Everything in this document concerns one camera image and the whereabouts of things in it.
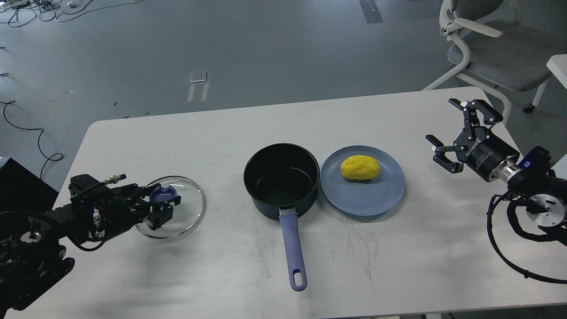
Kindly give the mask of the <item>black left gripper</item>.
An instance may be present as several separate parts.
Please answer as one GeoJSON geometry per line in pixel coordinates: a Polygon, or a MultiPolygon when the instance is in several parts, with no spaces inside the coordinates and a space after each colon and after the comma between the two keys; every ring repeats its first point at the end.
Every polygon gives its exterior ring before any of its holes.
{"type": "Polygon", "coordinates": [[[161,228],[173,218],[174,206],[180,204],[182,197],[150,195],[160,186],[132,183],[110,188],[90,175],[73,176],[69,183],[72,211],[79,218],[79,225],[85,227],[78,232],[79,241],[111,240],[130,230],[138,216],[150,230],[161,228]]]}

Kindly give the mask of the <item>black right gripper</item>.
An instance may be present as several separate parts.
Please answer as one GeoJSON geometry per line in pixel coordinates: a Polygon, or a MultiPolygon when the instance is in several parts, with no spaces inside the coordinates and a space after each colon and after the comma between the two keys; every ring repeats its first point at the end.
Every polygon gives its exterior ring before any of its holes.
{"type": "Polygon", "coordinates": [[[462,172],[465,163],[484,181],[492,182],[497,179],[494,169],[502,161],[518,161],[519,152],[490,131],[494,125],[504,121],[504,117],[488,102],[480,99],[460,101],[450,98],[448,103],[462,112],[463,128],[456,138],[456,145],[452,146],[443,145],[434,135],[425,136],[432,144],[434,162],[450,173],[462,172]],[[465,131],[474,131],[474,138],[469,140],[465,131]],[[448,159],[446,153],[451,152],[456,153],[460,162],[448,159]]]}

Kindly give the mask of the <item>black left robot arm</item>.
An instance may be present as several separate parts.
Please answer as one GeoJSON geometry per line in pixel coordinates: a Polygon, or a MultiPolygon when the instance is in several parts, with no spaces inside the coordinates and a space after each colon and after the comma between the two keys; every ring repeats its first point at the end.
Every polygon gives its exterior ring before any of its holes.
{"type": "Polygon", "coordinates": [[[136,183],[110,188],[126,175],[99,181],[89,174],[70,179],[70,203],[44,213],[5,211],[9,223],[1,235],[1,317],[22,311],[67,276],[75,259],[60,240],[94,252],[133,226],[157,230],[172,219],[182,197],[172,186],[136,183]]]}

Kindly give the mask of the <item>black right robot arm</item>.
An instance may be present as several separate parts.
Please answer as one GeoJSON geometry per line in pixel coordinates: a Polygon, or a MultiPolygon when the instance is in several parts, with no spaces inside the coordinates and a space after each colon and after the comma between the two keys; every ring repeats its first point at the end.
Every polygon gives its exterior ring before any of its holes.
{"type": "Polygon", "coordinates": [[[449,99],[462,112],[463,128],[451,145],[443,145],[434,135],[426,135],[434,151],[433,161],[451,174],[468,166],[486,182],[502,180],[507,191],[491,197],[487,210],[487,234],[498,256],[526,278],[551,284],[563,279],[528,271],[509,261],[496,243],[493,214],[502,201],[508,202],[506,215],[514,232],[534,242],[566,244],[566,180],[555,175],[549,151],[534,147],[524,157],[496,136],[492,127],[504,117],[484,100],[449,99]]]}

